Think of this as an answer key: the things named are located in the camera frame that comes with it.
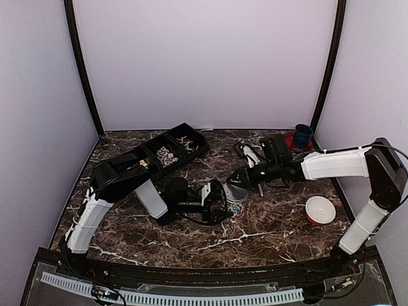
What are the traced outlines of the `black three-compartment candy tray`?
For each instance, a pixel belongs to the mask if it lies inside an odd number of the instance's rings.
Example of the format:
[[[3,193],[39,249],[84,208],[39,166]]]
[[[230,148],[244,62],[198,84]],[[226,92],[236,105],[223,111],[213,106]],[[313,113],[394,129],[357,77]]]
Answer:
[[[151,175],[151,181],[179,170],[210,150],[207,139],[186,123],[167,130],[131,150]]]

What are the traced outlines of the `clear plastic cup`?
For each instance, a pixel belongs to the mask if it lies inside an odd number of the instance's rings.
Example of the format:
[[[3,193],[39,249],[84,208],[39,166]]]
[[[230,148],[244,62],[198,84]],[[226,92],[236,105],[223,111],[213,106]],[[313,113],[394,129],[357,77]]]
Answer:
[[[231,212],[233,214],[233,217],[242,217],[246,211],[245,202],[246,202],[245,200],[242,201],[227,200],[226,203],[228,212]]]

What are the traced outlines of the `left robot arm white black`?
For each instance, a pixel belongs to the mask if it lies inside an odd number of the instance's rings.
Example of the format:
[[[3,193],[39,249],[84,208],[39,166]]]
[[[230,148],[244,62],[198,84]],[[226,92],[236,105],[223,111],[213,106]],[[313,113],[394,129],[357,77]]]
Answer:
[[[191,214],[200,214],[198,224],[204,226],[218,225],[233,216],[227,207],[212,208],[215,202],[228,204],[226,192],[218,180],[211,180],[194,191],[186,179],[176,177],[170,180],[163,192],[159,192],[152,175],[134,154],[104,160],[93,169],[83,203],[59,243],[61,251],[70,254],[64,266],[76,278],[84,278],[90,272],[89,262],[79,254],[87,253],[106,213],[129,194],[134,194],[161,226],[177,217],[190,219]]]

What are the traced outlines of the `clear plastic lid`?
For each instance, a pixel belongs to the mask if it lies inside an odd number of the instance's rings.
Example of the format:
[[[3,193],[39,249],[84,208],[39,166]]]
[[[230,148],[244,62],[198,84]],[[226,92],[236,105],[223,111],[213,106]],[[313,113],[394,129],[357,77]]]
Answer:
[[[232,204],[241,204],[248,198],[248,190],[225,183],[223,189],[226,201]]]

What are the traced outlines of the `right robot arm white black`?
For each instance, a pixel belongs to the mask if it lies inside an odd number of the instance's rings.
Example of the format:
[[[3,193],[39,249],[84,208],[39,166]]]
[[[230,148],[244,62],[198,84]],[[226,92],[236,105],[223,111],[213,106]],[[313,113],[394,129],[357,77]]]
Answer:
[[[251,152],[252,163],[235,170],[227,179],[233,186],[249,189],[263,182],[362,178],[370,182],[367,204],[340,238],[337,252],[325,263],[326,272],[338,277],[349,268],[354,254],[385,220],[407,201],[405,153],[385,138],[346,149],[315,150],[293,154],[281,134],[261,139],[264,156]]]

